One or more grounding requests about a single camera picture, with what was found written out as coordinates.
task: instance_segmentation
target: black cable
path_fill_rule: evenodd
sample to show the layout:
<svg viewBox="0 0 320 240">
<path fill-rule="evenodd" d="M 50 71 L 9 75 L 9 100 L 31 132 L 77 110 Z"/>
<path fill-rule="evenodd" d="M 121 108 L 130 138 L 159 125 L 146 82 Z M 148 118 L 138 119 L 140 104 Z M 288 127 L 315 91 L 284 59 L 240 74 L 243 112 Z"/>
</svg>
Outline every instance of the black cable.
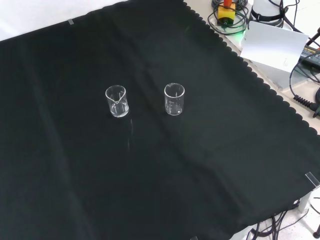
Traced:
<svg viewBox="0 0 320 240">
<path fill-rule="evenodd" d="M 278 228 L 278 230 L 277 230 L 276 233 L 275 233 L 275 240 L 278 240 L 279 232 L 280 232 L 280 228 L 281 228 L 281 224 L 282 224 L 282 221 L 284 220 L 285 215 L 287 214 L 287 212 L 288 212 L 288 211 L 285 211 L 284 214 L 283 214 L 283 216 L 281 217 L 281 220 L 280 220 L 280 222 L 279 222 L 279 228 Z"/>
<path fill-rule="evenodd" d="M 258 222 L 258 224 L 256 225 L 256 231 L 255 231 L 255 234 L 254 234 L 252 240 L 256 240 L 257 239 L 258 232 L 259 232 L 259 227 L 260 227 L 260 222 Z"/>
<path fill-rule="evenodd" d="M 277 6 L 280 8 L 280 12 L 284 13 L 285 9 L 290 7 L 290 6 L 297 6 L 300 3 L 300 0 L 298 0 L 298 2 L 296 2 L 296 4 L 291 4 L 291 5 L 287 5 L 286 7 L 283 6 L 284 2 L 283 0 L 281 0 L 280 5 L 274 3 L 273 1 L 269 0 L 270 3 L 272 3 L 273 5 Z M 293 31 L 298 32 L 298 33 L 303 33 L 302 31 L 298 30 L 294 24 L 292 24 L 289 19 L 286 17 L 286 15 L 283 15 L 283 20 L 292 28 Z M 312 38 L 308 37 L 308 39 L 313 42 L 314 44 L 316 44 L 319 48 L 320 48 L 320 44 L 318 44 L 315 40 L 313 40 Z"/>
<path fill-rule="evenodd" d="M 233 9 L 231 7 L 224 6 L 223 3 L 221 2 L 221 0 L 212 0 L 212 2 L 211 2 L 211 5 L 213 7 L 213 13 L 211 13 L 208 16 L 207 20 L 208 20 L 210 27 L 221 35 L 229 36 L 229 35 L 243 33 L 247 28 L 247 24 L 249 22 L 249 19 L 247 17 L 248 13 L 249 13 L 249 9 L 246 7 L 246 5 L 248 4 L 248 0 L 237 0 L 237 1 L 233 1 L 232 3 L 235 4 L 235 9 Z M 219 7 L 223 7 L 225 9 L 230 9 L 230 10 L 234 11 L 236 16 L 240 16 L 240 20 L 237 21 L 236 23 L 232 23 L 232 24 L 227 24 L 225 22 L 222 22 L 220 19 L 218 19 L 217 15 L 216 15 L 216 12 L 218 11 Z M 224 31 L 226 31 L 225 29 L 227 29 L 227 28 L 230 28 L 230 29 L 242 28 L 242 29 L 240 31 L 235 31 L 235 32 L 222 32 L 220 29 L 218 29 L 216 26 L 214 26 L 210 22 L 210 17 L 212 15 L 215 17 L 217 24 L 220 24 L 221 28 Z"/>
<path fill-rule="evenodd" d="M 270 225 L 270 226 L 268 226 L 267 228 L 263 229 L 262 231 L 258 232 L 258 237 L 267 237 L 268 235 L 270 235 L 270 234 L 272 233 L 272 239 L 273 239 L 273 240 L 274 240 L 274 239 L 275 239 L 275 240 L 278 240 L 279 232 L 282 231 L 283 229 L 286 229 L 286 228 L 288 228 L 288 227 L 291 227 L 292 225 L 295 225 L 297 222 L 299 222 L 301 219 L 303 219 L 303 218 L 309 213 L 309 209 L 308 209 L 307 212 L 306 212 L 302 217 L 300 217 L 297 221 L 295 221 L 294 223 L 292 223 L 292 224 L 290 224 L 290 225 L 288 225 L 288 226 L 285 226 L 285 227 L 281 228 L 281 224 L 282 224 L 282 222 L 283 222 L 283 220 L 284 220 L 285 215 L 287 214 L 287 212 L 288 212 L 288 211 L 282 212 L 282 213 L 280 214 L 280 216 L 279 216 L 279 218 L 278 218 L 277 221 L 275 221 L 275 218 L 274 218 L 274 217 L 273 217 L 273 218 L 271 217 L 271 219 L 272 219 L 272 225 Z M 270 232 L 270 234 L 268 234 L 268 235 L 260 235 L 261 233 L 264 233 L 265 230 L 267 230 L 268 228 L 271 228 L 271 227 L 272 227 L 272 230 L 271 230 L 272 232 Z M 252 229 L 251 231 L 249 231 L 249 233 L 248 233 L 247 236 L 246 236 L 246 240 L 248 240 L 250 233 L 253 233 L 253 230 L 254 230 L 254 229 Z"/>
<path fill-rule="evenodd" d="M 295 0 L 295 12 L 294 12 L 294 20 L 293 20 L 293 26 L 296 25 L 296 16 L 297 16 L 297 11 L 298 11 L 298 1 Z"/>
<path fill-rule="evenodd" d="M 302 217 L 300 217 L 297 221 L 295 221 L 294 223 L 292 223 L 292 224 L 290 224 L 290 225 L 288 225 L 288 226 L 285 226 L 285 227 L 281 228 L 279 231 L 282 231 L 283 229 L 286 229 L 286 228 L 288 228 L 288 227 L 291 227 L 292 225 L 295 225 L 297 222 L 299 222 L 301 219 L 303 219 L 305 216 L 307 216 L 308 212 L 309 212 L 309 209 L 308 209 L 308 211 L 306 211 L 305 215 L 303 215 Z"/>
<path fill-rule="evenodd" d="M 315 209 L 315 207 L 312 206 L 312 204 L 310 204 L 310 207 L 311 207 L 313 210 L 315 210 L 317 214 L 320 214 L 320 212 L 319 212 L 317 209 Z"/>
<path fill-rule="evenodd" d="M 308 56 L 305 56 L 304 58 L 300 59 L 300 60 L 296 63 L 296 65 L 293 67 L 293 69 L 292 69 L 292 71 L 291 71 L 291 73 L 290 73 L 290 77 L 289 77 L 289 87 L 290 87 L 290 90 L 291 90 L 293 96 L 295 96 L 295 97 L 297 96 L 297 95 L 294 93 L 294 91 L 293 91 L 293 89 L 292 89 L 292 86 L 291 86 L 291 77 L 292 77 L 292 74 L 294 73 L 294 70 L 296 69 L 296 67 L 297 67 L 301 62 L 303 62 L 303 61 L 306 60 L 307 58 L 310 58 L 310 57 L 315 56 L 315 55 L 318 55 L 318 54 L 319 54 L 319 53 L 313 53 L 313 54 L 310 54 L 310 55 L 308 55 Z"/>
<path fill-rule="evenodd" d="M 315 72 L 312 70 L 312 67 L 310 68 L 310 73 L 317 80 L 317 82 L 320 83 L 320 80 L 317 78 Z"/>
<path fill-rule="evenodd" d="M 320 84 L 320 81 L 317 77 L 315 77 L 316 79 L 313 79 L 311 76 L 309 76 L 299 65 L 297 66 L 298 69 L 300 69 L 301 72 L 303 72 L 303 74 L 310 80 L 314 81 L 315 83 Z"/>
<path fill-rule="evenodd" d="M 293 31 L 303 34 L 303 32 L 300 31 L 299 29 L 297 29 L 297 28 L 289 21 L 289 19 L 288 19 L 286 16 L 283 17 L 283 20 L 292 28 Z M 313 40 L 313 39 L 310 38 L 310 37 L 308 37 L 308 39 L 309 39 L 311 42 L 313 42 L 314 44 L 316 44 L 316 45 L 320 48 L 320 44 L 319 44 L 319 43 L 317 43 L 315 40 Z"/>
<path fill-rule="evenodd" d="M 282 213 L 280 214 L 279 218 L 277 219 L 277 221 L 275 221 L 276 226 L 278 226 L 278 224 L 279 224 L 278 222 L 279 222 L 279 220 L 281 219 L 283 213 L 284 213 L 284 212 L 282 212 Z M 267 230 L 267 229 L 269 229 L 269 228 L 271 228 L 271 227 L 272 227 L 272 225 L 266 227 L 265 229 L 261 230 L 260 233 L 263 233 L 265 230 Z"/>
</svg>

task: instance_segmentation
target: power cord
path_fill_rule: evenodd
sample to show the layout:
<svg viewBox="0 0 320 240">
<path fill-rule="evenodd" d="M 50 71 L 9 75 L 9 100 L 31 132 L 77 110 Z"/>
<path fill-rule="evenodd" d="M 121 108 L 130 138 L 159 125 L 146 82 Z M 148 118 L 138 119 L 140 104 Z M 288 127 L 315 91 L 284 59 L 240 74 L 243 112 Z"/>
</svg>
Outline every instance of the power cord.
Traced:
<svg viewBox="0 0 320 240">
<path fill-rule="evenodd" d="M 255 234 L 257 231 L 258 231 L 258 237 L 267 237 L 269 236 L 270 234 L 272 234 L 272 240 L 278 240 L 279 238 L 279 232 L 286 229 L 286 228 L 289 228 L 293 225 L 295 225 L 296 223 L 298 223 L 301 219 L 303 219 L 305 216 L 307 216 L 307 214 L 309 213 L 309 209 L 307 210 L 307 212 L 302 216 L 300 217 L 297 221 L 295 221 L 294 223 L 288 225 L 288 226 L 285 226 L 283 228 L 281 228 L 281 224 L 285 218 L 285 215 L 287 214 L 288 211 L 284 211 L 280 214 L 279 218 L 277 221 L 275 221 L 275 218 L 274 217 L 271 217 L 271 220 L 272 220 L 272 224 L 270 226 L 268 226 L 267 228 L 263 229 L 262 231 L 259 231 L 259 228 L 257 227 L 257 229 L 251 229 L 251 231 L 249 231 L 248 235 L 246 236 L 246 240 L 249 239 L 249 234 L 252 233 L 252 234 Z M 270 231 L 268 232 L 264 232 L 265 230 L 269 229 L 269 228 L 272 228 Z"/>
<path fill-rule="evenodd" d="M 320 215 L 320 212 L 319 212 L 317 209 L 315 209 L 315 207 L 312 206 L 312 204 L 310 204 L 310 207 L 311 207 L 316 213 L 318 213 L 318 214 Z"/>
<path fill-rule="evenodd" d="M 224 6 L 223 3 L 221 2 L 221 0 L 212 0 L 212 2 L 211 2 L 213 12 L 208 16 L 207 20 L 208 20 L 210 27 L 221 35 L 229 36 L 229 35 L 243 33 L 247 28 L 247 24 L 249 22 L 249 19 L 248 19 L 249 9 L 246 7 L 248 4 L 248 0 L 237 0 L 237 1 L 233 1 L 232 3 L 235 4 L 235 9 L 233 9 L 231 7 Z M 223 7 L 225 9 L 230 9 L 230 10 L 234 11 L 236 16 L 240 16 L 240 20 L 237 21 L 236 23 L 232 23 L 232 24 L 227 24 L 226 22 L 220 21 L 218 19 L 218 16 L 216 15 L 216 12 L 218 11 L 219 7 Z M 214 26 L 211 23 L 210 18 L 212 15 L 216 19 L 216 22 L 221 24 L 221 28 L 224 30 L 224 32 L 222 32 L 221 29 L 217 28 L 217 26 Z M 229 29 L 242 28 L 242 29 L 239 31 L 234 31 L 234 32 L 226 32 L 227 28 L 229 28 Z"/>
<path fill-rule="evenodd" d="M 310 58 L 312 56 L 315 56 L 315 55 L 318 55 L 319 53 L 313 53 L 313 54 L 310 54 L 302 59 L 300 59 L 297 64 L 294 66 L 294 68 L 292 69 L 291 73 L 290 73 L 290 77 L 289 77 L 289 87 L 290 87 L 290 90 L 293 94 L 293 99 L 296 100 L 298 103 L 304 105 L 305 107 L 311 109 L 312 111 L 314 111 L 314 114 L 313 114 L 313 118 L 315 118 L 316 116 L 320 116 L 320 88 L 318 89 L 318 91 L 316 92 L 315 94 L 315 103 L 314 102 L 310 102 L 302 97 L 300 97 L 299 95 L 295 94 L 295 92 L 293 91 L 292 89 L 292 86 L 291 86 L 291 77 L 292 77 L 292 74 L 293 72 L 295 71 L 295 69 L 298 67 L 298 65 L 303 62 L 305 59 L 307 58 Z M 316 83 L 319 83 L 320 84 L 320 81 L 319 79 L 316 77 L 316 75 L 313 73 L 313 71 L 311 71 L 311 74 L 313 75 L 313 77 L 315 77 L 315 79 L 313 79 L 312 77 L 310 77 L 306 72 L 304 72 L 302 70 L 302 68 L 299 68 L 308 78 L 310 78 L 312 81 L 316 82 Z"/>
</svg>

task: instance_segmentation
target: cable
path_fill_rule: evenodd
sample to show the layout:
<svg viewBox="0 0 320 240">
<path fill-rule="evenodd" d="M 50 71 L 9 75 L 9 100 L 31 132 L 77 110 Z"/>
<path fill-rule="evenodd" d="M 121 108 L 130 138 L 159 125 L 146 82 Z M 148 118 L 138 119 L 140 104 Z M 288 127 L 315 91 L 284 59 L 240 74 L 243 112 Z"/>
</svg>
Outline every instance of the cable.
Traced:
<svg viewBox="0 0 320 240">
<path fill-rule="evenodd" d="M 288 212 L 288 211 L 282 212 L 282 213 L 280 214 L 280 216 L 279 216 L 279 218 L 278 218 L 277 221 L 275 221 L 275 217 L 272 216 L 272 217 L 273 217 L 273 219 L 272 219 L 272 217 L 271 217 L 271 219 L 272 219 L 272 225 L 270 225 L 270 226 L 268 226 L 267 228 L 263 229 L 262 231 L 258 232 L 257 236 L 258 236 L 258 237 L 267 237 L 268 235 L 270 235 L 270 234 L 272 233 L 272 239 L 273 239 L 273 240 L 278 240 L 279 232 L 282 231 L 283 229 L 286 229 L 286 228 L 288 228 L 288 227 L 291 227 L 292 225 L 295 225 L 297 222 L 299 222 L 301 219 L 303 219 L 303 218 L 309 213 L 309 209 L 308 209 L 308 210 L 306 211 L 306 213 L 305 213 L 302 217 L 300 217 L 297 221 L 295 221 L 294 223 L 292 223 L 292 224 L 290 224 L 290 225 L 288 225 L 288 226 L 285 226 L 285 227 L 281 228 L 281 224 L 282 224 L 282 222 L 283 222 L 283 220 L 284 220 L 285 215 L 287 214 L 287 212 Z M 268 234 L 268 235 L 261 235 L 261 233 L 264 233 L 265 230 L 267 230 L 268 228 L 271 228 L 271 227 L 272 227 L 272 230 L 270 231 L 270 234 Z M 252 229 L 251 231 L 249 231 L 248 234 L 247 234 L 247 236 L 246 236 L 246 240 L 248 240 L 250 233 L 255 232 L 254 235 L 256 235 L 256 233 L 257 233 L 258 230 L 259 230 L 259 228 L 257 227 L 256 230 Z"/>
<path fill-rule="evenodd" d="M 283 213 L 284 213 L 284 212 L 282 212 L 282 213 L 280 214 L 278 220 L 275 221 L 276 226 L 278 226 L 278 224 L 279 224 L 278 222 L 279 222 L 279 220 L 281 219 Z M 269 229 L 269 228 L 271 228 L 271 227 L 272 227 L 272 225 L 266 227 L 265 229 L 261 230 L 260 233 L 263 233 L 265 230 L 267 230 L 267 229 Z"/>
<path fill-rule="evenodd" d="M 285 12 L 285 9 L 286 9 L 286 8 L 291 7 L 291 6 L 296 6 L 296 10 L 295 10 L 296 12 L 295 12 L 295 14 L 294 14 L 294 23 L 296 22 L 296 15 L 297 15 L 297 10 L 298 10 L 298 6 L 297 6 L 297 5 L 300 3 L 300 0 L 298 0 L 298 2 L 296 1 L 295 4 L 287 5 L 286 7 L 283 6 L 283 4 L 284 4 L 283 0 L 281 0 L 280 5 L 274 3 L 274 2 L 271 1 L 271 0 L 269 0 L 269 2 L 272 3 L 273 5 L 279 7 L 279 8 L 280 8 L 280 11 L 281 11 L 282 13 Z M 295 25 L 292 24 L 292 23 L 289 21 L 289 19 L 286 17 L 285 14 L 284 14 L 284 16 L 283 16 L 283 20 L 292 28 L 293 31 L 298 32 L 298 33 L 303 33 L 302 31 L 298 30 L 298 29 L 295 27 Z M 320 44 L 318 44 L 315 40 L 313 40 L 313 39 L 310 38 L 310 37 L 308 37 L 308 39 L 309 39 L 311 42 L 313 42 L 314 44 L 316 44 L 316 45 L 320 48 Z"/>
<path fill-rule="evenodd" d="M 317 82 L 320 83 L 320 80 L 317 78 L 315 72 L 312 70 L 312 67 L 310 68 L 310 73 L 317 80 Z"/>
<path fill-rule="evenodd" d="M 319 212 L 317 209 L 315 209 L 315 207 L 312 206 L 312 204 L 310 204 L 310 207 L 311 207 L 313 210 L 315 210 L 315 212 L 316 212 L 317 214 L 320 214 L 320 212 Z"/>
<path fill-rule="evenodd" d="M 279 232 L 280 232 L 280 228 L 281 228 L 281 224 L 282 224 L 282 221 L 284 220 L 285 218 L 285 215 L 287 214 L 288 211 L 284 212 L 283 216 L 281 217 L 281 220 L 279 222 L 279 228 L 278 230 L 276 231 L 275 233 L 275 240 L 278 240 L 278 237 L 279 237 Z"/>
<path fill-rule="evenodd" d="M 247 17 L 248 13 L 249 13 L 249 9 L 246 7 L 246 5 L 248 4 L 248 0 L 237 0 L 237 1 L 233 1 L 232 3 L 235 4 L 235 9 L 228 7 L 228 6 L 224 6 L 223 3 L 221 2 L 221 0 L 212 0 L 212 2 L 211 2 L 211 5 L 213 7 L 213 12 L 208 16 L 207 20 L 208 20 L 210 27 L 221 35 L 229 36 L 229 35 L 243 33 L 247 28 L 247 24 L 249 22 L 249 19 Z M 240 20 L 238 22 L 232 23 L 232 24 L 226 24 L 225 22 L 222 22 L 220 19 L 218 19 L 217 15 L 216 15 L 216 12 L 218 11 L 219 7 L 223 7 L 225 9 L 230 9 L 230 10 L 234 11 L 236 16 L 240 16 Z M 217 28 L 217 26 L 214 26 L 210 22 L 210 17 L 212 15 L 215 17 L 217 24 L 219 23 L 221 25 L 221 28 L 224 31 L 226 31 L 225 29 L 227 29 L 227 28 L 230 28 L 230 29 L 242 28 L 242 29 L 239 31 L 234 31 L 234 32 L 222 32 L 220 29 Z"/>
<path fill-rule="evenodd" d="M 304 58 L 300 59 L 300 60 L 297 62 L 297 64 L 293 67 L 293 69 L 292 69 L 292 71 L 291 71 L 291 73 L 290 73 L 290 77 L 289 77 L 289 87 L 290 87 L 290 90 L 291 90 L 293 96 L 295 96 L 295 97 L 298 96 L 298 95 L 296 95 L 296 94 L 294 93 L 294 91 L 293 91 L 293 89 L 292 89 L 292 86 L 291 86 L 291 77 L 292 77 L 292 74 L 294 73 L 294 70 L 296 69 L 296 67 L 297 67 L 301 62 L 303 62 L 303 61 L 306 60 L 307 58 L 310 58 L 310 57 L 315 56 L 315 55 L 318 55 L 318 54 L 319 54 L 319 53 L 313 53 L 313 54 L 310 54 L 310 55 L 308 55 L 308 56 L 305 56 Z"/>
<path fill-rule="evenodd" d="M 290 225 L 288 225 L 288 226 L 285 226 L 285 227 L 281 228 L 279 231 L 282 231 L 283 229 L 286 229 L 286 228 L 288 228 L 288 227 L 291 227 L 292 225 L 295 225 L 297 222 L 299 222 L 301 219 L 303 219 L 305 216 L 307 216 L 308 212 L 309 212 L 309 209 L 308 209 L 308 211 L 306 211 L 305 215 L 303 215 L 302 217 L 300 217 L 297 221 L 295 221 L 294 223 L 292 223 L 292 224 L 290 224 Z"/>
<path fill-rule="evenodd" d="M 315 76 L 311 73 L 311 71 L 310 71 L 310 73 L 316 78 L 316 80 L 313 79 L 311 76 L 309 76 L 299 65 L 297 66 L 297 68 L 300 69 L 300 71 L 303 72 L 303 74 L 304 74 L 308 79 L 314 81 L 315 83 L 320 84 L 319 79 L 318 79 L 317 77 L 315 77 Z"/>
<path fill-rule="evenodd" d="M 294 12 L 294 20 L 293 20 L 293 26 L 296 25 L 296 16 L 297 16 L 297 11 L 298 11 L 298 1 L 295 0 L 295 12 Z"/>
</svg>

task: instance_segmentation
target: electronic device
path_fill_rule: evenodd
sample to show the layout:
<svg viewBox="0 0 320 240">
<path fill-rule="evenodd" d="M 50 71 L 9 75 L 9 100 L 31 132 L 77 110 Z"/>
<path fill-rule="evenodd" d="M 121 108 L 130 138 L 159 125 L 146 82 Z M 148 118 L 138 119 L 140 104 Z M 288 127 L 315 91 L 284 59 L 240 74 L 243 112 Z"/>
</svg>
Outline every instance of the electronic device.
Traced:
<svg viewBox="0 0 320 240">
<path fill-rule="evenodd" d="M 320 50 L 315 49 L 313 47 L 310 47 L 308 45 L 305 45 L 305 47 L 304 47 L 304 49 L 303 49 L 303 51 L 301 53 L 300 59 L 302 60 L 306 56 L 309 56 L 311 54 L 316 54 L 316 53 L 318 53 L 318 55 L 314 55 L 314 56 L 308 57 L 308 58 L 304 59 L 302 61 L 302 63 L 304 65 L 308 65 L 308 66 L 310 66 L 312 68 L 320 70 Z"/>
<path fill-rule="evenodd" d="M 231 25 L 236 17 L 236 4 L 232 0 L 224 0 L 218 7 L 218 25 Z"/>
</svg>

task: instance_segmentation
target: small glass beaker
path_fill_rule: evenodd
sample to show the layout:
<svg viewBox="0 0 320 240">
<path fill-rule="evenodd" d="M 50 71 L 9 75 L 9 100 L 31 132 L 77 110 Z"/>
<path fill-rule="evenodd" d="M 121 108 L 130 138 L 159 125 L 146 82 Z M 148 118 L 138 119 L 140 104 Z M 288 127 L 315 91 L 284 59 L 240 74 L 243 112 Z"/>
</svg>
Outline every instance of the small glass beaker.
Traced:
<svg viewBox="0 0 320 240">
<path fill-rule="evenodd" d="M 185 88 L 178 83 L 169 83 L 164 88 L 165 110 L 169 115 L 179 115 L 184 110 Z"/>
<path fill-rule="evenodd" d="M 129 112 L 126 89 L 113 85 L 105 91 L 111 114 L 116 118 L 124 117 Z"/>
</svg>

